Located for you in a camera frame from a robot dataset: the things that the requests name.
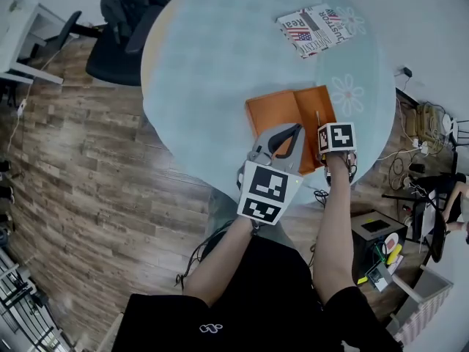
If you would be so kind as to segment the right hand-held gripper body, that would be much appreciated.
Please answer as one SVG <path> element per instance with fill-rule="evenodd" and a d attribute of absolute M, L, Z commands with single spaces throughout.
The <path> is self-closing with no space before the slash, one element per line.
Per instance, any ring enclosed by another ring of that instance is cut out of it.
<path fill-rule="evenodd" d="M 331 175 L 327 165 L 326 155 L 338 153 L 343 155 L 345 166 L 351 183 L 357 171 L 355 126 L 352 122 L 329 122 L 318 128 L 317 139 L 319 146 L 318 159 L 325 166 L 325 178 L 330 184 Z"/>

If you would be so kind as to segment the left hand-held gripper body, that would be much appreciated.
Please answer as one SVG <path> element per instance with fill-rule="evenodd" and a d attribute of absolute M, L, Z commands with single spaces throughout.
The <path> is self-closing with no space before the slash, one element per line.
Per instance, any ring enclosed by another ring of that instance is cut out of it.
<path fill-rule="evenodd" d="M 277 125 L 261 133 L 238 170 L 240 199 L 237 214 L 256 225 L 277 224 L 303 182 L 299 169 L 305 141 L 304 128 L 290 157 L 276 158 L 271 153 L 271 137 L 294 124 L 298 123 Z M 284 153 L 288 146 L 289 141 L 286 141 L 278 153 Z"/>

